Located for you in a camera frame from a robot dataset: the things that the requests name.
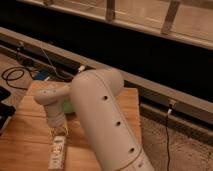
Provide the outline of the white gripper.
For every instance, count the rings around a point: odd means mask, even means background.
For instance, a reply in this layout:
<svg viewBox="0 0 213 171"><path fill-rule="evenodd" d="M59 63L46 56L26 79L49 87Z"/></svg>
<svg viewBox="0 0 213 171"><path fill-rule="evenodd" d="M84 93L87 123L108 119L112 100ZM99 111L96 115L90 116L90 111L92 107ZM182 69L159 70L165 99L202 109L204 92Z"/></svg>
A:
<svg viewBox="0 0 213 171"><path fill-rule="evenodd" d="M62 104L60 102L52 103L45 107L47 123L51 127L50 135L51 139L55 137L55 128L61 126L65 121L66 117L63 111ZM64 135L68 137L69 131L68 126L64 125Z"/></svg>

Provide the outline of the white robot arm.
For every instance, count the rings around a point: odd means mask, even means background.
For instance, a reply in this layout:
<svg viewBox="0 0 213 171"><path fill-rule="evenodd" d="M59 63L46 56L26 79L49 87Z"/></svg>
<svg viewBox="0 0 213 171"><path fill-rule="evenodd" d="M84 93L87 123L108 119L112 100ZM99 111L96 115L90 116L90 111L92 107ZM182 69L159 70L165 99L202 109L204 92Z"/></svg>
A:
<svg viewBox="0 0 213 171"><path fill-rule="evenodd" d="M63 87L38 91L34 100L52 128L65 121L61 101L71 102L103 171L154 171L115 99L123 87L114 68L87 70Z"/></svg>

